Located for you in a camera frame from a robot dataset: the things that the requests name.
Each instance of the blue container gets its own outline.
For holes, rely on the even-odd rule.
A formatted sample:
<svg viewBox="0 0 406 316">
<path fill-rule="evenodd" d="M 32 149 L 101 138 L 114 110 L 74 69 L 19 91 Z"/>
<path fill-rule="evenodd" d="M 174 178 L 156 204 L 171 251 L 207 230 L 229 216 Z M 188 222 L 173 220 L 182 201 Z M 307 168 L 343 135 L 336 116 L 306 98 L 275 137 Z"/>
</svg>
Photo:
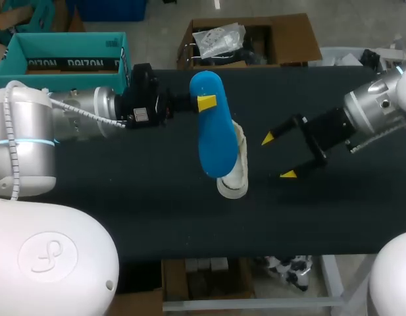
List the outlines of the blue container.
<svg viewBox="0 0 406 316">
<path fill-rule="evenodd" d="M 130 74 L 125 33 L 19 33 L 0 62 L 0 88 L 18 80 L 51 92 L 108 86 L 122 93 Z"/>
<path fill-rule="evenodd" d="M 147 0 L 67 0 L 77 6 L 84 22 L 137 22 L 144 20 Z"/>
</svg>

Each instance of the metal cylinder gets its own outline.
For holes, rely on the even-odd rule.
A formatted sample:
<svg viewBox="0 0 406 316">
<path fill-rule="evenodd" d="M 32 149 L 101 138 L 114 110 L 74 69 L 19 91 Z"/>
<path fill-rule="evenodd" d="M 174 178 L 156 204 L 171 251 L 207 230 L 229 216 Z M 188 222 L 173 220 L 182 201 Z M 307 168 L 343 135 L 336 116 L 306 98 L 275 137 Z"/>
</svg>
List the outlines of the metal cylinder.
<svg viewBox="0 0 406 316">
<path fill-rule="evenodd" d="M 395 87 L 405 70 L 406 62 L 345 95 L 344 109 L 356 129 L 371 136 L 404 119 L 398 111 Z"/>
<path fill-rule="evenodd" d="M 5 128 L 4 93 L 5 89 L 0 89 L 0 196 L 10 196 L 13 170 Z M 31 88 L 13 88 L 10 100 L 20 196 L 45 193 L 56 181 L 51 102 L 45 93 Z"/>
<path fill-rule="evenodd" d="M 108 87 L 50 93 L 49 97 L 106 119 L 116 120 L 115 92 Z M 72 111 L 53 110 L 55 139 L 85 140 L 94 136 L 109 137 L 119 128 L 91 120 Z"/>
</svg>

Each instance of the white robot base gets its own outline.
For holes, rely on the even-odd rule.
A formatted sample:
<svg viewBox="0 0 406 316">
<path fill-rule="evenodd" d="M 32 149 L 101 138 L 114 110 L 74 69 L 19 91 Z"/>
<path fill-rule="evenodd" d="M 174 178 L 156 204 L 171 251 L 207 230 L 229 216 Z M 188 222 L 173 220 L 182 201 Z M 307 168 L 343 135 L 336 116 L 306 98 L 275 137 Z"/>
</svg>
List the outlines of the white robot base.
<svg viewBox="0 0 406 316">
<path fill-rule="evenodd" d="M 89 215 L 0 199 L 0 315 L 102 316 L 118 274 L 115 244 Z"/>
</svg>

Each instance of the metal frame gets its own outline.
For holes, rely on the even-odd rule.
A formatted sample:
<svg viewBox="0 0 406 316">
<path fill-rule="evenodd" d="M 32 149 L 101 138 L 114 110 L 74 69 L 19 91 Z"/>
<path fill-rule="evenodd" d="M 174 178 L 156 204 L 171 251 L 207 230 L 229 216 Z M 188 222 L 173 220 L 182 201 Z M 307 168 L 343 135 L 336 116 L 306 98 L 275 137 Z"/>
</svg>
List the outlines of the metal frame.
<svg viewBox="0 0 406 316">
<path fill-rule="evenodd" d="M 375 257 L 375 255 L 367 255 L 364 258 L 347 288 L 344 289 L 334 255 L 321 256 L 327 297 L 165 302 L 163 311 L 331 307 L 330 316 L 350 316 L 366 301 L 369 273 Z"/>
</svg>

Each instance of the robot logo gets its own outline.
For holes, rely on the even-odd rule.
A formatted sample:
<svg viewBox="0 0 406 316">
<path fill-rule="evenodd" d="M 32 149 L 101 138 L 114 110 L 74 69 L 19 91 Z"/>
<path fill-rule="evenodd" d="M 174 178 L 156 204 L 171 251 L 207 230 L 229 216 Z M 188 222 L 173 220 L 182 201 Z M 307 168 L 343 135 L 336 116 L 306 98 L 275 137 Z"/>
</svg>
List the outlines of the robot logo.
<svg viewBox="0 0 406 316">
<path fill-rule="evenodd" d="M 30 279 L 57 282 L 68 276 L 77 265 L 74 242 L 58 232 L 42 232 L 25 241 L 18 254 L 18 266 Z"/>
<path fill-rule="evenodd" d="M 52 245 L 56 245 L 57 249 L 55 251 L 52 251 Z M 55 258 L 59 257 L 60 255 L 63 254 L 63 246 L 58 240 L 52 240 L 47 243 L 46 245 L 46 252 L 47 255 L 44 257 L 38 256 L 38 259 L 40 260 L 47 260 L 47 266 L 46 267 L 40 267 L 38 269 L 32 268 L 32 272 L 35 273 L 43 273 L 52 270 L 55 268 Z"/>
</svg>

